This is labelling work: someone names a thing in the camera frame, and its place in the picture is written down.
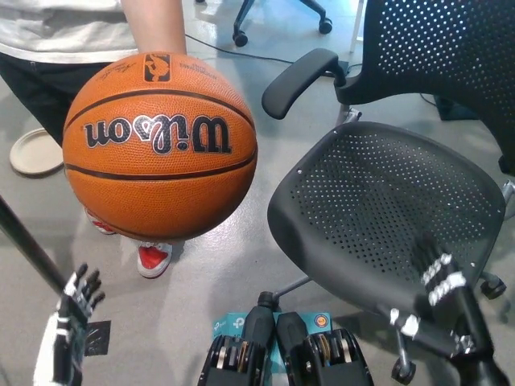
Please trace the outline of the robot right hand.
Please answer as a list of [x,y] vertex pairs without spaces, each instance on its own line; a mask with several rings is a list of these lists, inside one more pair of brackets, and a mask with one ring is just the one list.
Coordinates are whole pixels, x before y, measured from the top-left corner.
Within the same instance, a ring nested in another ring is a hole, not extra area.
[[477,346],[490,345],[488,325],[474,290],[452,252],[434,235],[424,232],[415,238],[413,253],[436,324],[471,336]]

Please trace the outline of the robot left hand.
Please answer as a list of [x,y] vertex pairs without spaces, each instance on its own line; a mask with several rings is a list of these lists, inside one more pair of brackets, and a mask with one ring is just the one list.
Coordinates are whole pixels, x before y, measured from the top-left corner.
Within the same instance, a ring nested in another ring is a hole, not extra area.
[[105,299],[100,271],[86,263],[75,270],[47,320],[32,376],[35,386],[80,385],[88,325]]

